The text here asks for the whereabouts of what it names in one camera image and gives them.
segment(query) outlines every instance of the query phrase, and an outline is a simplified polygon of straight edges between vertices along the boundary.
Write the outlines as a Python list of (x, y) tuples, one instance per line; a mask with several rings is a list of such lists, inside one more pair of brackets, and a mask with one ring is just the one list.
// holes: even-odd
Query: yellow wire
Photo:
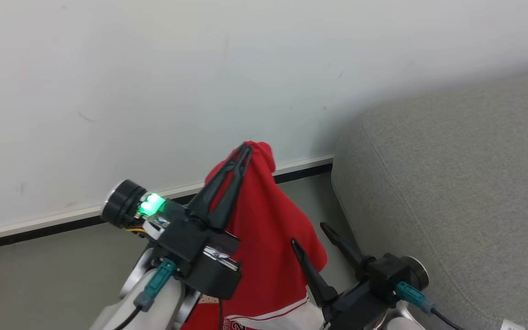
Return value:
[(126, 230), (129, 231), (129, 232), (138, 231), (138, 232), (143, 232), (144, 234), (147, 234), (146, 230), (143, 230), (143, 229), (140, 229), (140, 228), (131, 228), (131, 229), (126, 229)]

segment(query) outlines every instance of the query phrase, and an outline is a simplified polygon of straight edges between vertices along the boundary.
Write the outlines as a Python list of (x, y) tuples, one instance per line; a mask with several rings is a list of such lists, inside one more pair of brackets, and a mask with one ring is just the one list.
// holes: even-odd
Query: baseboard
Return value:
[[(331, 171), (332, 163), (333, 155), (296, 161), (295, 163), (279, 165), (273, 175), (276, 183), (297, 180)], [(203, 188), (203, 185), (203, 183), (197, 183), (159, 194), (165, 198), (176, 200), (178, 203), (187, 204)], [(100, 211), (101, 207), (97, 206), (0, 227), (0, 246), (103, 223), (99, 219)]]

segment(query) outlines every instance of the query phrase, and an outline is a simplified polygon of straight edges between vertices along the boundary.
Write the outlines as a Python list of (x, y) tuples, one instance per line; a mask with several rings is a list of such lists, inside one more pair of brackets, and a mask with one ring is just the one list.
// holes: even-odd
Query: teal connector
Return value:
[(401, 297), (402, 300), (408, 301), (413, 305), (419, 307), (423, 313), (431, 315), (431, 310), (435, 308), (435, 302), (425, 297), (421, 291), (413, 288), (405, 282), (400, 282), (396, 286), (396, 294)]
[(154, 299), (160, 290), (164, 288), (164, 285), (168, 282), (168, 279), (170, 279), (170, 276), (172, 276), (175, 269), (176, 264), (174, 262), (169, 259), (164, 259), (160, 264), (160, 267), (158, 267), (157, 271), (150, 279), (150, 282), (144, 287), (144, 291), (140, 292), (138, 297), (134, 300), (134, 305), (141, 309), (141, 311), (147, 312), (150, 307), (152, 307)]

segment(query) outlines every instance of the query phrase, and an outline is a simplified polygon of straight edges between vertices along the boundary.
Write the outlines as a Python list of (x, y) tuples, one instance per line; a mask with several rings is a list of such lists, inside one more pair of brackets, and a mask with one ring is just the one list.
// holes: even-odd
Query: green led light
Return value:
[(151, 202), (151, 203), (155, 203), (159, 200), (161, 200), (162, 198), (160, 198), (160, 196), (158, 196), (158, 194), (151, 194), (150, 196), (148, 196), (148, 198), (146, 198), (147, 201)]
[(138, 212), (141, 215), (150, 216), (155, 214), (163, 204), (164, 198), (160, 197), (158, 194), (150, 194), (146, 197), (145, 202), (140, 205)]

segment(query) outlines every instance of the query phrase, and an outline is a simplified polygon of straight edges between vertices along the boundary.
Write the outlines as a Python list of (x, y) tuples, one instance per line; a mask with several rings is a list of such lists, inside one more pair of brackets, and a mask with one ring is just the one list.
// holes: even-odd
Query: gray floor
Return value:
[[(327, 221), (353, 242), (329, 173), (286, 182), (282, 190), (304, 211), (327, 250), (321, 272), (341, 292), (353, 272), (319, 228)], [(117, 301), (145, 240), (107, 224), (0, 247), (0, 330), (88, 329)]]

